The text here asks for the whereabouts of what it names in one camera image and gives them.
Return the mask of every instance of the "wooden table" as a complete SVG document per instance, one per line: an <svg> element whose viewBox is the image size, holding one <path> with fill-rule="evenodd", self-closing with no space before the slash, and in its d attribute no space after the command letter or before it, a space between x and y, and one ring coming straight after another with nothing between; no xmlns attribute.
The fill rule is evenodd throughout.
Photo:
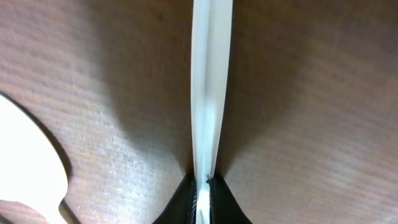
<svg viewBox="0 0 398 224"><path fill-rule="evenodd" d="M253 223L398 223L397 12L234 1L217 169ZM59 142L80 223L152 223L192 168L191 19L185 0L0 2L0 91Z"/></svg>

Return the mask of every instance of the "white plastic stick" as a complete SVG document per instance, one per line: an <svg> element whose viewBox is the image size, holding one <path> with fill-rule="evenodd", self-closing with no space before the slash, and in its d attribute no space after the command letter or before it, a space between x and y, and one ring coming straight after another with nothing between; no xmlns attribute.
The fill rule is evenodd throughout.
<svg viewBox="0 0 398 224"><path fill-rule="evenodd" d="M194 0L191 120L198 224L210 224L210 186L223 120L233 0Z"/></svg>

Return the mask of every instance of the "spoon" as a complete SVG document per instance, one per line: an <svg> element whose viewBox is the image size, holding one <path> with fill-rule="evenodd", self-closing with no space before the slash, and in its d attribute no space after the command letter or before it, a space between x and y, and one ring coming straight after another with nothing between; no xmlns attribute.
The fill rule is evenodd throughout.
<svg viewBox="0 0 398 224"><path fill-rule="evenodd" d="M49 223L66 223L58 207L68 189L62 162L41 129L0 95L0 200L20 202Z"/></svg>
<svg viewBox="0 0 398 224"><path fill-rule="evenodd" d="M214 176L228 77L233 0L194 0L191 46L191 122L197 180L196 223L210 224Z"/></svg>

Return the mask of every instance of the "white plastic utensil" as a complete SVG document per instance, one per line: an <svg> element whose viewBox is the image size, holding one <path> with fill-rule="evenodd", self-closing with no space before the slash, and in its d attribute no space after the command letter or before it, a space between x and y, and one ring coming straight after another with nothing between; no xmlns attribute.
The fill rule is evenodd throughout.
<svg viewBox="0 0 398 224"><path fill-rule="evenodd" d="M68 189L62 162L40 128L0 95L0 200L23 203L49 223L66 223L58 207Z"/></svg>
<svg viewBox="0 0 398 224"><path fill-rule="evenodd" d="M223 120L233 0L194 0L191 122L197 224L210 224L210 186Z"/></svg>

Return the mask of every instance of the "brown wooden surface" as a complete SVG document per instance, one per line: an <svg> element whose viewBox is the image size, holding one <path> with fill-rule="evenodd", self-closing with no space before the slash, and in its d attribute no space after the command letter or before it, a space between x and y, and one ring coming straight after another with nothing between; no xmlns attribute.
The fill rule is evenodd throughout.
<svg viewBox="0 0 398 224"><path fill-rule="evenodd" d="M397 3L281 2L234 2L217 169L254 223L398 223ZM192 167L191 19L191 1L0 1L0 91L62 146L81 223L153 222Z"/></svg>

